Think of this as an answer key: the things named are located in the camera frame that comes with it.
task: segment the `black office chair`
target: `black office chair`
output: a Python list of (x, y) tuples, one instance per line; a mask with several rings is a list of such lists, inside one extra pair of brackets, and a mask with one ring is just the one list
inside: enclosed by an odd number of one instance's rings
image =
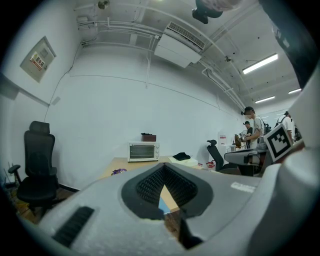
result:
[(33, 213), (35, 207), (42, 207), (43, 216), (47, 209), (64, 200), (56, 199), (59, 188), (57, 168), (52, 167), (51, 162), (55, 136), (50, 134), (50, 126), (45, 122), (33, 121), (29, 129), (24, 133), (25, 173), (28, 177), (21, 181), (20, 165), (12, 166), (8, 172), (14, 173), (20, 184), (17, 197), (29, 203)]
[(208, 149), (210, 155), (215, 161), (215, 171), (219, 173), (224, 173), (224, 174), (233, 174), (233, 175), (241, 175), (241, 172), (238, 170), (238, 165), (235, 163), (227, 163), (224, 165), (224, 159), (220, 155), (216, 144), (217, 141), (212, 139), (212, 140), (207, 140), (207, 142), (210, 143), (209, 146), (206, 148)]

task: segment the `chair base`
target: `chair base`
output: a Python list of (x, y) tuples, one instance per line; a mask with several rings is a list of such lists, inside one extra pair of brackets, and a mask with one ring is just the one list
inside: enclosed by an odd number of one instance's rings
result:
[(30, 209), (30, 211), (32, 212), (32, 214), (34, 216), (36, 216), (36, 207), (41, 207), (41, 211), (40, 211), (40, 217), (42, 218), (47, 210), (50, 210), (53, 208), (54, 205), (61, 203), (62, 201), (66, 200), (66, 198), (62, 198), (62, 199), (54, 199), (48, 203), (42, 203), (42, 204), (34, 204), (34, 203), (30, 203), (28, 208)]

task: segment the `person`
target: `person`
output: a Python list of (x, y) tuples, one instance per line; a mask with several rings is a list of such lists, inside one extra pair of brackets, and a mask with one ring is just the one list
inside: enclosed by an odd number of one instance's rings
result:
[(291, 115), (286, 111), (282, 116), (280, 116), (276, 122), (276, 125), (283, 124), (284, 128), (288, 132), (289, 138), (292, 140), (292, 122), (291, 122)]
[(247, 106), (243, 112), (245, 119), (253, 119), (252, 135), (243, 138), (244, 141), (250, 141), (250, 148), (255, 149), (258, 145), (258, 139), (260, 136), (265, 135), (265, 125), (260, 116), (256, 115), (253, 107)]
[[(249, 122), (249, 121), (245, 121), (244, 125), (245, 125), (245, 128), (246, 128), (246, 136), (247, 136), (247, 137), (252, 136), (252, 134), (253, 134), (253, 129), (252, 129), (252, 127), (250, 126), (250, 122)], [(251, 140), (247, 140), (247, 141), (246, 141), (246, 148), (247, 148), (247, 149), (250, 149), (250, 142), (251, 142)]]

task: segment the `cable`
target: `cable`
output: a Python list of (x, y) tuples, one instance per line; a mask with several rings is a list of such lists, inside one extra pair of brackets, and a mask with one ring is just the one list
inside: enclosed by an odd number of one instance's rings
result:
[(46, 110), (46, 112), (45, 112), (45, 116), (44, 116), (44, 121), (43, 121), (43, 122), (46, 122), (46, 117), (47, 117), (47, 114), (48, 114), (49, 107), (50, 107), (50, 105), (51, 105), (51, 101), (52, 101), (52, 99), (54, 98), (54, 95), (55, 95), (55, 93), (56, 93), (56, 90), (57, 90), (57, 88), (58, 88), (58, 85), (59, 85), (61, 79), (62, 79), (67, 73), (69, 73), (69, 71), (74, 67), (75, 60), (76, 60), (76, 56), (77, 56), (78, 50), (79, 50), (79, 48), (80, 48), (80, 45), (81, 45), (81, 42), (79, 43), (79, 46), (78, 46), (78, 48), (76, 49), (76, 52), (75, 52), (75, 55), (74, 55), (74, 58), (73, 58), (73, 62), (72, 62), (72, 66), (70, 67), (70, 69), (69, 69), (67, 72), (65, 72), (65, 73), (63, 74), (63, 76), (61, 76), (59, 82), (57, 83), (57, 85), (56, 85), (56, 87), (55, 87), (55, 89), (54, 89), (54, 92), (53, 92), (52, 97), (51, 97), (50, 102), (49, 102), (49, 106), (48, 106), (48, 108), (47, 108), (47, 110)]
[(8, 182), (10, 182), (10, 179), (9, 179), (9, 176), (8, 176), (8, 174), (7, 174), (7, 172), (6, 172), (6, 169), (3, 168), (3, 170), (4, 170), (4, 173), (5, 173), (6, 177), (8, 178)]

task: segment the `fluorescent light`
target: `fluorescent light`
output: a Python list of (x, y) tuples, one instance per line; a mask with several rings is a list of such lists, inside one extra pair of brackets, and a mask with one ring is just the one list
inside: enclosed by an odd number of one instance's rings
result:
[(260, 103), (260, 102), (269, 101), (269, 100), (272, 100), (272, 99), (274, 99), (274, 98), (275, 98), (275, 96), (272, 96), (272, 97), (269, 97), (269, 98), (264, 98), (264, 99), (261, 99), (261, 100), (256, 101), (255, 103), (257, 104), (257, 103)]
[(254, 70), (256, 70), (256, 69), (258, 69), (258, 68), (260, 68), (260, 67), (262, 67), (262, 66), (264, 66), (264, 65), (266, 65), (266, 64), (268, 64), (270, 62), (273, 62), (273, 61), (275, 61), (277, 59), (278, 59), (278, 54), (275, 53), (275, 54), (273, 54), (273, 55), (271, 55), (271, 56), (269, 56), (269, 57), (267, 57), (267, 58), (265, 58), (263, 60), (260, 60), (256, 64), (253, 64), (253, 65), (251, 65), (249, 67), (246, 67), (242, 71), (243, 71), (244, 74), (248, 74), (249, 72), (254, 71)]
[(294, 93), (297, 93), (297, 92), (300, 92), (300, 91), (301, 91), (301, 88), (289, 91), (288, 94), (294, 94)]

